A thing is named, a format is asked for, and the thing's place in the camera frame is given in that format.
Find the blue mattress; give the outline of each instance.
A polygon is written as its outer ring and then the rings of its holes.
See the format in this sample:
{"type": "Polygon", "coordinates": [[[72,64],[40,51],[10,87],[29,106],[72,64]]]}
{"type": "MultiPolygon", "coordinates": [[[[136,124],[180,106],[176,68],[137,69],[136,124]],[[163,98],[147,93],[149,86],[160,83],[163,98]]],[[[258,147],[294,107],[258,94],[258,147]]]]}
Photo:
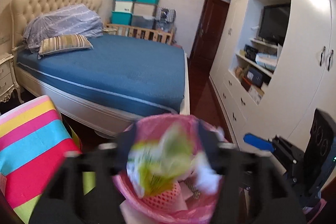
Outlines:
{"type": "Polygon", "coordinates": [[[141,116],[179,113],[184,98],[184,51],[132,37],[89,39],[93,50],[37,59],[19,53],[18,66],[59,90],[141,116]]]}

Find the white storage bin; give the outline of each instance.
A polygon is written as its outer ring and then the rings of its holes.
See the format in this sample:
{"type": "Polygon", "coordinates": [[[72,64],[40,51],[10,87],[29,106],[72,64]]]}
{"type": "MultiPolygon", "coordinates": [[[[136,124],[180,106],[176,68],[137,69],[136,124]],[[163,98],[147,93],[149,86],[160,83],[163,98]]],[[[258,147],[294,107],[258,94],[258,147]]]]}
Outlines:
{"type": "Polygon", "coordinates": [[[156,14],[156,8],[155,4],[135,3],[133,15],[152,17],[156,14]]]}
{"type": "Polygon", "coordinates": [[[114,11],[116,12],[133,12],[134,2],[132,1],[116,1],[114,11]]]}

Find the television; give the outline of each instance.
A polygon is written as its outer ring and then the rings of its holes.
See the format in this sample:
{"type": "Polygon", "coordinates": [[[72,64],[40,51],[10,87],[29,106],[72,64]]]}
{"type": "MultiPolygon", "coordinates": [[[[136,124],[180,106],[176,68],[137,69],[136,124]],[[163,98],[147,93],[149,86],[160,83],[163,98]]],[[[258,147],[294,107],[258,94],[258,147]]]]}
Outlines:
{"type": "Polygon", "coordinates": [[[259,37],[265,39],[267,42],[283,46],[290,10],[290,4],[265,6],[259,28],[259,37]]]}

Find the tufted headboard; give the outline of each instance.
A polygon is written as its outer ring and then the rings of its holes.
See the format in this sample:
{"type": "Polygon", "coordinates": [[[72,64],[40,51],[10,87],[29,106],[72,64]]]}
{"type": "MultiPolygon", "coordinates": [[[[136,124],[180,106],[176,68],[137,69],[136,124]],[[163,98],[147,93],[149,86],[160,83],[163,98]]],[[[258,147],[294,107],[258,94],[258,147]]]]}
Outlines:
{"type": "Polygon", "coordinates": [[[90,10],[98,12],[102,0],[11,0],[12,51],[22,46],[22,36],[26,26],[39,15],[58,10],[65,6],[85,4],[90,10]]]}

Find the magenta stripe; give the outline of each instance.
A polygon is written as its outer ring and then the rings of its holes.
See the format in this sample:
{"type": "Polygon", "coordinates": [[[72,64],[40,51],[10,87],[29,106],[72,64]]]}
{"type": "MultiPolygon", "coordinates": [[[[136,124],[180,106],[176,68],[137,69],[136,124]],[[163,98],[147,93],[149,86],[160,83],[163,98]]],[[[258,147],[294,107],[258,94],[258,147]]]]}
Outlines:
{"type": "Polygon", "coordinates": [[[5,114],[0,116],[0,124],[3,124],[5,122],[8,122],[9,120],[19,116],[20,114],[26,112],[27,110],[30,110],[46,101],[49,101],[50,98],[47,95],[38,97],[34,100],[31,100],[27,103],[24,103],[23,105],[20,105],[11,111],[6,112],[5,114]]]}
{"type": "Polygon", "coordinates": [[[57,111],[52,109],[13,129],[11,132],[8,132],[0,138],[0,151],[58,119],[57,111]]]}

